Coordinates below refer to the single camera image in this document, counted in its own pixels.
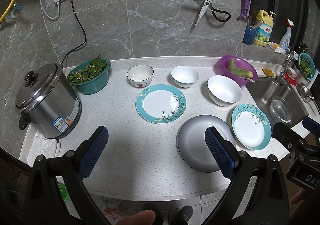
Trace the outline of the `person left hand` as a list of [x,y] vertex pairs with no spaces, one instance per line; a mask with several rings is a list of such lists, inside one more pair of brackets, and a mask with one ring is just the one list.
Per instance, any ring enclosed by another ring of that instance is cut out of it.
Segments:
[[122,218],[116,225],[151,225],[155,221],[156,214],[152,210],[145,210]]

